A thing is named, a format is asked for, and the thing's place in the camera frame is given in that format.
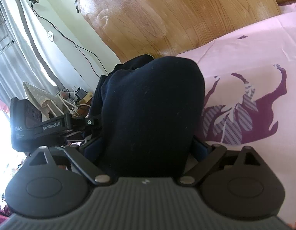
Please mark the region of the black red white patterned garment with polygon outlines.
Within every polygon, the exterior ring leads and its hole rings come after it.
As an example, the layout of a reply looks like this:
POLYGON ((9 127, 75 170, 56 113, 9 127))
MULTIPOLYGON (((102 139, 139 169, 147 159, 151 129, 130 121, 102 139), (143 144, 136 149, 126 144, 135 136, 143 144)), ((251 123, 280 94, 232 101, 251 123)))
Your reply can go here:
POLYGON ((205 83, 191 59, 142 55, 115 66, 95 90, 102 152, 94 163, 110 176, 177 177, 185 168, 201 115, 205 83))

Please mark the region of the grey white curtain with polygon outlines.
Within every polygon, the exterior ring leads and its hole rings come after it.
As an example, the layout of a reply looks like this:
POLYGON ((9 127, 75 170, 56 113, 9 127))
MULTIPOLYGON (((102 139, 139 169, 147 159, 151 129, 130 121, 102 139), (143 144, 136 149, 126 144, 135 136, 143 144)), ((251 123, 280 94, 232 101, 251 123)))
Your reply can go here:
POLYGON ((0 0, 0 99, 25 98, 23 83, 56 94, 63 84, 51 70, 24 0, 0 0))

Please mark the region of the pink deer print bedsheet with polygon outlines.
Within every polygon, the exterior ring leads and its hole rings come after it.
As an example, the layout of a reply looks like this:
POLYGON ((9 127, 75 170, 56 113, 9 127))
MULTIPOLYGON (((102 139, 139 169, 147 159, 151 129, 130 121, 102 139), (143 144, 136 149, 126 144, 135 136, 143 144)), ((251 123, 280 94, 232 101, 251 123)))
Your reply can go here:
POLYGON ((279 217, 296 228, 296 3, 182 54, 206 95, 196 135, 231 150, 253 147, 285 189, 279 217))

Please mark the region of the wood grain headboard panel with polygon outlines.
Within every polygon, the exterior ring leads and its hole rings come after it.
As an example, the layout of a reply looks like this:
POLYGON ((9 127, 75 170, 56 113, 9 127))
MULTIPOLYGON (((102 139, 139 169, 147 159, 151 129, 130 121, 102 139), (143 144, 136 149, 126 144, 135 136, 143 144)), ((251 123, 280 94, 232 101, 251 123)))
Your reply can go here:
POLYGON ((77 0, 121 62, 175 56, 280 14, 276 0, 77 0))

